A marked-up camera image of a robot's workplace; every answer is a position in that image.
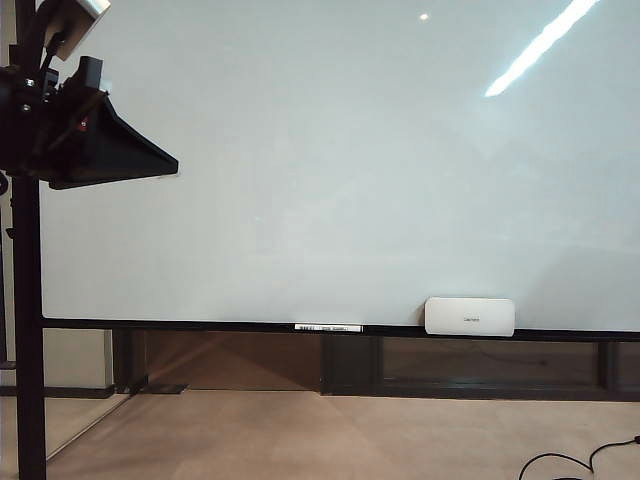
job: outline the black cable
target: black cable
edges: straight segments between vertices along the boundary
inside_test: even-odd
[[[482,347],[477,343],[475,343],[475,341],[473,340],[471,340],[471,343],[469,344],[469,346],[463,347],[463,348],[456,348],[452,345],[447,345],[446,344],[447,340],[433,339],[431,341],[434,343],[434,345],[438,345],[442,349],[447,350],[449,352],[471,353],[473,350],[475,350],[478,353],[480,353],[480,355],[487,357],[490,360],[495,360],[496,362],[518,364],[518,365],[540,365],[540,366],[547,365],[547,362],[545,362],[544,360],[520,360],[520,359],[509,358],[509,357],[500,357],[498,355],[491,354],[483,350]]]
[[[64,44],[66,36],[64,31],[54,33],[45,48],[47,55],[44,57],[44,62],[42,62],[42,66],[40,67],[40,79],[43,85],[47,70],[51,65],[51,60],[53,60],[53,57],[56,56],[58,50],[60,50],[60,47]]]
[[[578,460],[577,458],[573,458],[570,457],[569,455],[564,455],[562,453],[541,453],[540,455],[536,455],[535,457],[533,457],[531,460],[529,460],[527,463],[524,464],[524,467],[522,467],[522,470],[520,470],[520,475],[518,476],[518,480],[522,480],[522,478],[524,477],[524,472],[525,470],[529,467],[529,465],[531,465],[533,462],[540,460],[541,458],[545,458],[545,457],[558,457],[558,458],[563,458],[565,460],[569,460],[573,463],[576,463],[578,465],[580,465],[581,467],[586,468],[587,470],[589,470],[589,472],[591,472],[592,474],[595,473],[594,469],[593,469],[593,460],[595,458],[595,456],[601,452],[602,450],[606,449],[606,448],[611,448],[611,447],[622,447],[625,445],[631,445],[633,443],[637,443],[640,445],[640,435],[636,436],[633,440],[627,440],[625,442],[615,442],[615,443],[607,443],[605,445],[602,445],[598,448],[596,448],[591,455],[589,456],[589,463],[585,463],[581,460]],[[579,478],[574,478],[574,477],[563,477],[563,478],[556,478],[554,480],[580,480]]]
[[[524,477],[524,472],[527,468],[529,468],[529,465],[531,465],[533,462],[540,460],[541,458],[545,458],[545,457],[558,457],[558,458],[564,458],[565,460],[569,460],[573,463],[577,463],[578,465],[580,465],[581,467],[586,468],[587,470],[589,470],[591,473],[593,473],[593,469],[587,465],[586,463],[578,460],[577,458],[573,458],[570,457],[569,455],[564,455],[562,453],[541,453],[540,455],[536,455],[535,457],[533,457],[531,460],[529,460],[527,463],[524,464],[524,467],[522,467],[522,470],[520,470],[520,475],[518,476],[518,480],[522,480],[522,478]]]

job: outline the white device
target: white device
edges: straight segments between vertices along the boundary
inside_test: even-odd
[[[47,45],[56,32],[65,31],[65,41],[56,56],[67,60],[110,6],[109,0],[63,0],[47,25],[44,44]]]
[[[507,299],[432,297],[424,305],[424,327],[434,335],[511,337],[515,320]]]

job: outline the power cord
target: power cord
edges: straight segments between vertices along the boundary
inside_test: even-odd
[[[531,465],[533,462],[540,460],[541,458],[545,458],[545,457],[557,457],[557,458],[563,458],[565,460],[569,460],[573,463],[576,463],[578,465],[580,465],[581,467],[586,468],[587,470],[589,470],[589,472],[591,472],[592,474],[595,474],[595,471],[593,469],[593,459],[594,457],[601,452],[602,450],[606,449],[606,448],[611,448],[611,447],[622,447],[625,445],[631,445],[633,443],[637,443],[638,445],[640,445],[640,435],[638,435],[637,437],[635,437],[633,440],[628,440],[626,442],[616,442],[616,443],[607,443],[605,445],[602,445],[598,448],[596,448],[593,453],[591,453],[591,455],[589,456],[589,463],[585,463],[581,460],[578,460],[577,458],[573,458],[570,457],[569,455],[564,455],[562,453],[541,453],[540,455],[536,455],[535,457],[533,457],[531,460],[529,460],[527,463],[524,464],[524,467],[522,467],[522,470],[520,470],[520,475],[518,476],[518,480],[522,480],[524,477],[524,472],[527,468],[529,468],[529,465]],[[554,480],[581,480],[579,478],[574,478],[574,477],[562,477],[562,478],[555,478]]]

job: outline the whiteboard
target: whiteboard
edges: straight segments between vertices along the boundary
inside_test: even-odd
[[[640,9],[602,0],[113,0],[77,58],[178,176],[43,185],[51,318],[640,331]]]

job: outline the black pole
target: black pole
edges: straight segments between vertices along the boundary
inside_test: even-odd
[[[15,0],[18,45],[35,16],[34,0]],[[34,65],[25,65],[25,71]],[[12,180],[18,469],[21,480],[46,480],[40,195],[38,180]]]
[[[4,262],[2,261],[3,246],[4,245],[2,244],[2,236],[0,235],[0,364],[5,366],[7,362],[7,318],[4,313]]]

